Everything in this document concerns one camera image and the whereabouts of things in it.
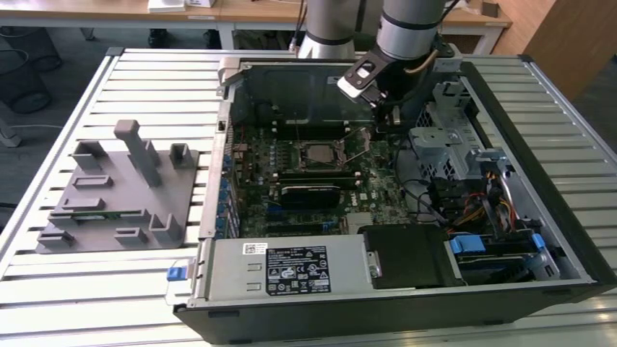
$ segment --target floor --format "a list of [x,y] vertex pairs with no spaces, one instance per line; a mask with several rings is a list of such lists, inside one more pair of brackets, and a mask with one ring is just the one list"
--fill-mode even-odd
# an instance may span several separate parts
[[[42,75],[55,98],[54,103],[30,115],[17,115],[0,104],[0,115],[10,125],[54,124],[62,126],[71,116],[83,90],[90,83],[107,48],[123,46],[147,48],[147,29],[97,29],[95,41],[86,41],[77,28],[51,28],[50,34],[65,66]],[[171,30],[171,48],[206,48],[202,30]],[[7,48],[0,41],[0,49]],[[584,114],[600,135],[617,150],[617,61],[611,61],[576,100],[575,106]],[[18,148],[0,145],[0,202],[18,203],[26,192],[41,163],[55,142],[59,129],[18,128],[23,144]],[[10,209],[0,207],[0,228],[10,219]]]

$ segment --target aluminum table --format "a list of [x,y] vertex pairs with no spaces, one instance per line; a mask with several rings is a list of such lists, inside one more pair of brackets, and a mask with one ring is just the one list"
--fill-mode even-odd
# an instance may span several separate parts
[[[127,49],[107,56],[0,235],[0,339],[9,346],[208,346],[166,303],[166,271],[198,252],[223,56],[276,51]],[[617,157],[534,63],[467,57],[479,67],[610,264],[617,268]],[[137,119],[158,149],[200,151],[190,227],[172,250],[37,254],[37,238],[75,169],[78,140],[123,150],[119,119]],[[495,132],[480,119],[495,143]],[[188,285],[180,294],[188,295]],[[510,325],[324,338],[268,346],[615,346],[617,291],[538,312]]]

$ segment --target wooden desk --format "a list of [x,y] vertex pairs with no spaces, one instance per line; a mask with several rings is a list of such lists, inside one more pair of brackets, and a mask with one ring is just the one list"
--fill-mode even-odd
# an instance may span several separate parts
[[[148,13],[148,0],[0,0],[0,25],[216,29],[224,49],[234,49],[234,30],[294,30],[298,18],[299,5],[276,0],[218,0],[212,8],[171,13]],[[504,14],[492,18],[458,9],[442,33],[480,36],[474,53],[490,54],[511,24]]]

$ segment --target barcode sticker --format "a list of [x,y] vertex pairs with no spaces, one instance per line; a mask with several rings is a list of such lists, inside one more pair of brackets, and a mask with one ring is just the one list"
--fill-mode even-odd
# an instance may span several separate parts
[[190,20],[215,20],[215,16],[188,16]]
[[268,244],[244,244],[243,245],[243,254],[266,254],[268,249]]

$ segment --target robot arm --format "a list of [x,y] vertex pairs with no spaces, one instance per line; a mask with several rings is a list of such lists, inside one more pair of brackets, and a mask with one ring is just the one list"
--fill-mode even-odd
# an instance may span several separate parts
[[378,44],[339,80],[350,98],[363,97],[378,108],[388,97],[410,97],[406,91],[426,80],[438,56],[448,56],[438,26],[456,3],[444,12],[446,0],[384,1]]

